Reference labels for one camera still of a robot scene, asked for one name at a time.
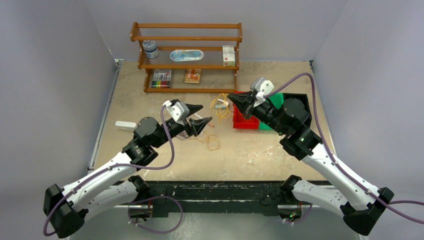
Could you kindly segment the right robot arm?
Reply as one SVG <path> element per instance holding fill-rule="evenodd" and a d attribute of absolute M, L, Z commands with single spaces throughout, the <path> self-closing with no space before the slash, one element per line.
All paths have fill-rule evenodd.
<path fill-rule="evenodd" d="M 281 107 L 269 100 L 254 106 L 252 91 L 230 93 L 228 98 L 243 116 L 255 117 L 283 135 L 279 142 L 283 149 L 315 169 L 335 188 L 330 190 L 291 175 L 281 187 L 284 202 L 311 203 L 338 215 L 356 233 L 370 234 L 394 193 L 369 183 L 326 150 L 323 139 L 310 128 L 312 116 L 306 101 L 285 97 Z"/>

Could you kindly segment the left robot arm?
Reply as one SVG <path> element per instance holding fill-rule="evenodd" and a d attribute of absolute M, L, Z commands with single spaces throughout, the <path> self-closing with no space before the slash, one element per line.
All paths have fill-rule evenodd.
<path fill-rule="evenodd" d="M 158 157 L 157 148 L 172 143 L 179 134 L 198 136 L 212 120 L 211 117 L 192 119 L 201 109 L 201 105 L 177 99 L 165 101 L 160 113 L 168 112 L 169 119 L 142 118 L 132 140 L 107 163 L 65 186 L 48 187 L 43 203 L 44 236 L 53 234 L 63 239 L 105 210 L 126 203 L 142 205 L 152 201 L 149 186 L 137 172 L 152 170 L 151 163 Z M 48 226 L 52 227 L 52 233 L 48 232 Z"/>

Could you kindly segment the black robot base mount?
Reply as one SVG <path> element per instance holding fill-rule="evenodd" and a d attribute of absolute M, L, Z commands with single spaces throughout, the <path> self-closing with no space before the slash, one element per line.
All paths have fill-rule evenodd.
<path fill-rule="evenodd" d="M 131 204 L 148 207 L 154 218 L 170 213 L 261 214 L 300 219 L 307 202 L 284 196 L 283 181 L 147 181 L 149 190 Z"/>

